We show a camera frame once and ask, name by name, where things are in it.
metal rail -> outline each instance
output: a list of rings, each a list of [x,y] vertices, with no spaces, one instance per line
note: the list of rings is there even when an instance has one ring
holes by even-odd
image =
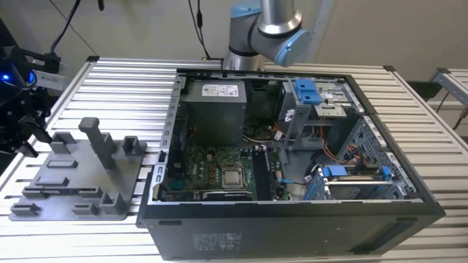
[[[82,67],[53,109],[50,133],[69,131],[78,139],[80,118],[101,119],[100,128],[114,139],[136,135],[148,140],[148,149],[134,188],[130,214],[124,221],[12,222],[9,206],[42,164],[49,146],[30,142],[37,159],[17,156],[0,177],[0,259],[17,262],[160,262],[153,240],[134,227],[142,185],[161,138],[176,68],[220,68],[218,62],[101,58]],[[266,71],[350,74],[406,158],[438,199],[446,216],[418,232],[382,257],[369,262],[468,261],[468,145],[440,120],[396,72],[382,67],[298,64]],[[256,262],[362,262],[345,259],[264,259]]]

blue plastic clip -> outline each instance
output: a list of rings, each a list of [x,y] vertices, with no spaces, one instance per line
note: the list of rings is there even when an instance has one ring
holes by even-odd
[[[316,105],[321,103],[321,96],[310,79],[296,79],[293,89],[296,90],[300,103]]]

robotic arm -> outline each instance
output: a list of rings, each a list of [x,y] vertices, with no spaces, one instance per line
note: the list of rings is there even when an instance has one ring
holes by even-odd
[[[261,0],[258,5],[230,9],[226,70],[262,70],[261,56],[289,67],[306,52],[310,33],[301,26],[302,15],[293,0]]]

metal case frame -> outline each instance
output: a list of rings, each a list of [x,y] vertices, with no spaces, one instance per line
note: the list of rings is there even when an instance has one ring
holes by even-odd
[[[166,158],[160,158],[148,174],[137,226],[148,228],[165,260],[382,254],[445,215],[350,75],[185,69],[178,69],[177,73],[180,75],[176,76],[170,97],[160,156],[165,156],[169,151],[172,122],[178,104],[177,93],[184,86],[181,76],[209,77],[210,74],[221,74],[225,77],[228,73],[234,73],[257,74],[264,79],[274,79],[280,75],[345,78],[365,109],[365,115],[373,121],[413,182],[422,202],[312,201],[278,202],[273,205],[261,202],[150,205],[148,197],[152,183],[162,180],[165,171]],[[225,233],[233,234],[233,238],[238,239],[234,248],[242,249],[196,251],[198,235],[217,240],[222,239]]]

sticker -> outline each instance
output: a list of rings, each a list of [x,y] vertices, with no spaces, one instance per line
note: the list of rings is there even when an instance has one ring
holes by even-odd
[[[321,95],[321,97],[324,99],[332,99],[333,98],[333,95],[330,95],[329,93],[321,93],[320,95]]]
[[[197,251],[238,250],[241,233],[196,233],[193,234]]]
[[[274,134],[274,140],[278,141],[281,139],[281,137],[282,137],[282,133],[280,131],[277,131]]]
[[[305,177],[304,177],[304,180],[305,180],[306,182],[310,182],[310,181],[312,181],[312,176],[309,176],[309,175],[305,176]]]
[[[236,85],[205,84],[201,89],[201,96],[238,97],[238,89]]]
[[[217,86],[214,86],[214,85],[202,85],[201,96],[217,97]]]

